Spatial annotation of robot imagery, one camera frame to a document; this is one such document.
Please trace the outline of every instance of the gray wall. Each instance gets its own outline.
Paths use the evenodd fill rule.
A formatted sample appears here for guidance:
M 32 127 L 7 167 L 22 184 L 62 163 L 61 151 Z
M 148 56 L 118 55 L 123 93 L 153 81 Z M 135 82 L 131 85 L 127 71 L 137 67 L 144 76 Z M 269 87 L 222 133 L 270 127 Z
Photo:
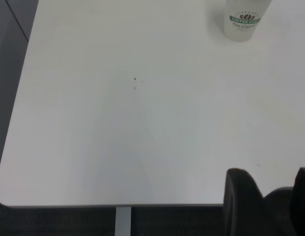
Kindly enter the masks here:
M 22 2 L 25 5 L 35 4 L 35 8 L 24 7 L 31 9 L 32 13 L 29 14 L 21 8 L 22 13 L 19 14 L 19 18 L 22 18 L 23 14 L 28 18 L 23 20 L 23 24 L 27 25 L 24 29 L 16 20 L 12 7 L 5 0 L 0 0 L 0 160 L 28 46 L 27 33 L 30 36 L 35 14 L 33 9 L 37 6 L 37 0 L 22 0 Z M 19 1 L 16 3 L 14 9 L 18 11 L 18 4 L 21 3 Z

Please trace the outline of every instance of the dark object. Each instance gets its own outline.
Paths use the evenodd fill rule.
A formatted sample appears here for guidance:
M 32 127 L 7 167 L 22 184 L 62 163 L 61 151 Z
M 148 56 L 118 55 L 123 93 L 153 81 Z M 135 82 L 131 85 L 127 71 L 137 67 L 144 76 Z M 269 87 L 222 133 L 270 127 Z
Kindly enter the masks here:
M 290 218 L 298 236 L 305 236 L 305 168 L 300 168 L 295 180 L 290 204 Z
M 229 169 L 226 176 L 223 218 L 226 236 L 283 236 L 269 214 L 250 174 Z
M 268 194 L 264 198 L 264 203 L 285 235 L 296 236 L 295 228 L 290 220 L 291 196 L 292 187 L 279 188 Z

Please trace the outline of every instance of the green logo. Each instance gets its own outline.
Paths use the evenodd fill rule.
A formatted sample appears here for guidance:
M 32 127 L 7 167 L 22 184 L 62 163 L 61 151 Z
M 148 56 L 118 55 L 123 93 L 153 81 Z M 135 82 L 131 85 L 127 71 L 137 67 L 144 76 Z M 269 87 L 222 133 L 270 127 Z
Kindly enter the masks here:
M 230 20 L 233 22 L 241 23 L 241 24 L 256 24 L 258 23 L 261 19 L 256 19 L 256 20 L 250 20 L 254 19 L 254 17 L 246 17 L 246 15 L 243 17 L 242 15 L 240 16 L 242 19 L 230 16 Z

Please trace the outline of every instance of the table leg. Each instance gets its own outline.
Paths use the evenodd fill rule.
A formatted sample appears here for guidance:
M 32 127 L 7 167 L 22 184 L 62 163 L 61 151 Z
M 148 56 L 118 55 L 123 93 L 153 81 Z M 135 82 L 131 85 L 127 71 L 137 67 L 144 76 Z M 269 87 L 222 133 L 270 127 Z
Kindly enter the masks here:
M 131 207 L 117 207 L 115 216 L 115 236 L 131 235 Z

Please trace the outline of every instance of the table top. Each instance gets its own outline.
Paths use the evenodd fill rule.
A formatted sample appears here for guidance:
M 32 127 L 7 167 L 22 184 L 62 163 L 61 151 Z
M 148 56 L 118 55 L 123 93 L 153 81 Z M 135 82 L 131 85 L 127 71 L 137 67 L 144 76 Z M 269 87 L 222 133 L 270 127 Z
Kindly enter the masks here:
M 224 0 L 39 1 L 0 164 L 7 206 L 220 204 L 305 166 L 305 0 L 253 38 Z

